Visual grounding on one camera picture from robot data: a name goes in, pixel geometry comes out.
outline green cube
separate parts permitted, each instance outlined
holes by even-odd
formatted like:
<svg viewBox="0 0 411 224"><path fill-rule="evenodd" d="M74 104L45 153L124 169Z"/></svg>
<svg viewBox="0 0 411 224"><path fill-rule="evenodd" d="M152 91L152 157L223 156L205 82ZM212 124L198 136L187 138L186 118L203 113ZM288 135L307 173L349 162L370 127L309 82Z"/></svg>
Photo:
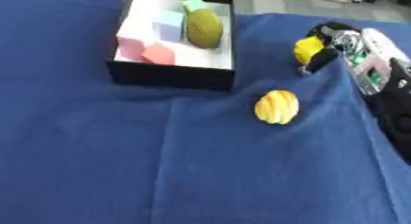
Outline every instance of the green cube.
<svg viewBox="0 0 411 224"><path fill-rule="evenodd" d="M184 0L183 7L187 14L193 13L195 10L208 8L208 4L203 0Z"/></svg>

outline blue cube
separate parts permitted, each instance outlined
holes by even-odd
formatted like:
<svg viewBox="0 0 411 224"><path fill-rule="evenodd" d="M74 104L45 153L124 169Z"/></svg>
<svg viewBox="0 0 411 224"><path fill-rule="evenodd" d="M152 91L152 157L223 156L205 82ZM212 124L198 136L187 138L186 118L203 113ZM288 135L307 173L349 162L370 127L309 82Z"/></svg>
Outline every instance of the blue cube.
<svg viewBox="0 0 411 224"><path fill-rule="evenodd" d="M184 14L166 11L153 22L154 29L163 41L179 42L183 37Z"/></svg>

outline blue tablecloth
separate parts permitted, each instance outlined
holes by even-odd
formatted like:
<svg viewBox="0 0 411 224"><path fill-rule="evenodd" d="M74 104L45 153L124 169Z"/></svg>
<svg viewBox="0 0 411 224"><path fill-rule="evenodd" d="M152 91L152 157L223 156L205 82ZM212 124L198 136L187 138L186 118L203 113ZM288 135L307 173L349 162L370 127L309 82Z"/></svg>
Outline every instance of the blue tablecloth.
<svg viewBox="0 0 411 224"><path fill-rule="evenodd" d="M324 17L238 16L232 93L116 86L121 3L0 0L0 223L411 223L411 172L342 60L296 74ZM410 25L378 28L411 54ZM253 114L296 93L288 126Z"/></svg>

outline green ball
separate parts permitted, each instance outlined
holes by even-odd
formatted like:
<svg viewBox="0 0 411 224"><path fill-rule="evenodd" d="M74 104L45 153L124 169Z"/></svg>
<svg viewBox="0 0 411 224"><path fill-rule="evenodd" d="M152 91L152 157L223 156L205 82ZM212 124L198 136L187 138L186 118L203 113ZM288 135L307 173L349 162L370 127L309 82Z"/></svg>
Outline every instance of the green ball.
<svg viewBox="0 0 411 224"><path fill-rule="evenodd" d="M210 9L198 9L190 13L186 22L187 38L203 49L217 48L224 27L217 14Z"/></svg>

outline pink cube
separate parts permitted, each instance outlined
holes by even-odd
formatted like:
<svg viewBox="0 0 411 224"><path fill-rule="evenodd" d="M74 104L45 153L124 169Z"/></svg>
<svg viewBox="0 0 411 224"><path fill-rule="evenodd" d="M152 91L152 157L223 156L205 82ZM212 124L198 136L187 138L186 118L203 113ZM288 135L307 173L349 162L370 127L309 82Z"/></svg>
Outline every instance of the pink cube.
<svg viewBox="0 0 411 224"><path fill-rule="evenodd" d="M118 48L121 54L128 59L140 60L144 51L144 43L139 39L131 39L117 36Z"/></svg>
<svg viewBox="0 0 411 224"><path fill-rule="evenodd" d="M147 49L145 49L141 54L141 58L143 62L151 62L162 65L175 64L174 51L161 45L160 43L155 43L147 47Z"/></svg>

